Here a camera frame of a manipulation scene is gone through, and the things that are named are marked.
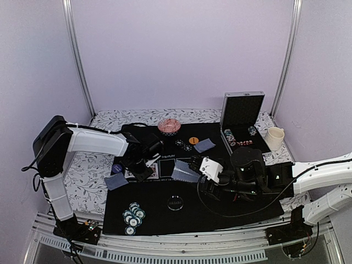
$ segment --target poker table mat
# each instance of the poker table mat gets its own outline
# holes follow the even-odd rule
[[[170,178],[173,171],[173,159],[189,158],[200,155],[194,148],[185,151],[175,145],[176,140],[183,140],[189,144],[191,137],[200,141],[211,139],[216,145],[201,156],[222,161],[225,166],[230,166],[229,155],[220,136],[219,123],[183,124],[176,136],[166,137],[161,135],[156,126],[123,126],[123,131],[131,132],[137,139],[149,133],[156,134],[164,141],[162,158],[158,161],[159,180],[143,181],[129,184],[108,191],[104,214],[103,233],[108,235],[124,235],[127,224],[124,222],[123,212],[132,202],[139,203],[146,213],[142,225],[136,228],[136,235],[164,235],[188,232],[208,232],[245,224],[264,221],[283,215],[284,211],[279,201],[274,202],[267,209],[248,216],[233,217],[256,211],[268,205],[274,196],[264,196],[253,202],[234,200],[234,194],[226,193],[221,201],[211,199],[200,194],[203,202],[214,212],[231,217],[219,216],[209,211],[200,201],[196,184],[175,181]],[[183,208],[172,211],[168,208],[167,201],[171,196],[177,195],[183,199]]]

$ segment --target orange poker chip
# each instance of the orange poker chip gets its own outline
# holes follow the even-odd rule
[[[191,137],[189,139],[189,142],[192,144],[192,145],[196,145],[198,142],[199,142],[199,139],[196,138],[196,137]]]

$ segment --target red patterned bowl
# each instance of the red patterned bowl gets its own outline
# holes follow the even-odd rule
[[[174,118],[168,118],[168,119],[161,120],[158,123],[158,128],[162,135],[174,136],[180,130],[181,123]]]

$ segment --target white wall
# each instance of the white wall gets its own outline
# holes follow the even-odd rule
[[[352,1],[303,1],[299,32],[276,117],[297,161],[352,151]],[[315,192],[322,195],[325,190]],[[352,208],[331,216],[346,263]]]
[[[97,110],[221,108],[225,92],[273,101],[293,1],[74,1]]]
[[[87,123],[61,1],[0,1],[0,263],[23,261],[37,211],[32,142],[56,114]]]

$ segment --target black box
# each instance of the black box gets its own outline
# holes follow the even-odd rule
[[[254,136],[251,136],[248,130],[249,127],[254,127],[254,124],[257,121],[264,95],[265,94],[262,91],[225,93],[220,120],[220,130],[221,138],[230,155],[240,146],[260,149],[265,156],[271,153],[258,130],[255,128],[256,134]],[[226,129],[230,129],[236,139],[236,144],[234,146],[230,146],[226,139],[224,133]],[[246,141],[251,141],[252,144],[239,144],[240,142],[246,143]]]

